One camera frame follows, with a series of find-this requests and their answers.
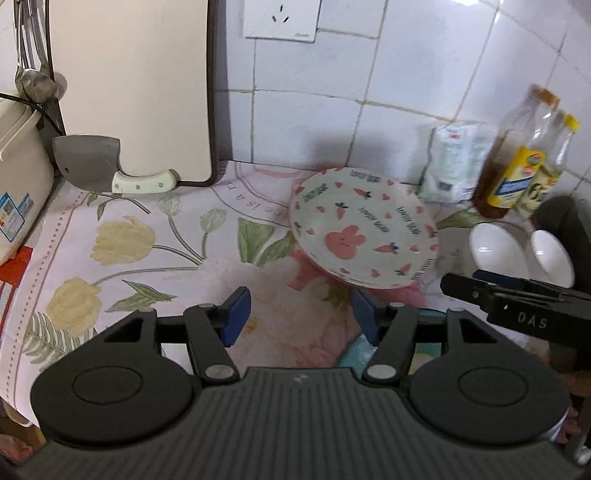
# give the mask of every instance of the bottle cap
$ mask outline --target bottle cap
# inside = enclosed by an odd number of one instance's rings
[[[579,127],[581,126],[581,122],[579,122],[571,114],[568,114],[564,117],[564,124],[566,125],[566,128],[568,128],[569,130],[572,130],[575,133],[579,129]]]
[[[546,103],[550,108],[556,109],[560,103],[560,98],[547,89],[540,91],[540,101]]]

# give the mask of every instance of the bottle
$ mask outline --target bottle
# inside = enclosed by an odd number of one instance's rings
[[[473,203],[481,215],[503,218],[528,187],[556,138],[554,120],[559,98],[535,88],[534,103],[525,104],[483,169]]]
[[[570,144],[580,125],[573,115],[562,116],[562,128],[554,147],[515,207],[523,218],[529,218],[534,213],[558,182],[566,166]]]

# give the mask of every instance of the plate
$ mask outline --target plate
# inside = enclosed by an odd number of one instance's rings
[[[320,268],[360,287],[409,285],[439,248],[435,223],[413,188],[359,168],[323,170],[298,186],[290,225]]]

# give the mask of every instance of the white cutting board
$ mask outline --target white cutting board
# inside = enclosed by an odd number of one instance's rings
[[[50,18],[67,134],[119,138],[128,175],[212,182],[208,1],[51,0]]]

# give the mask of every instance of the knife handle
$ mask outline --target knife handle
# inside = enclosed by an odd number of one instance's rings
[[[121,172],[113,175],[113,193],[162,193],[170,192],[177,186],[177,177],[172,170],[149,177],[130,177]]]

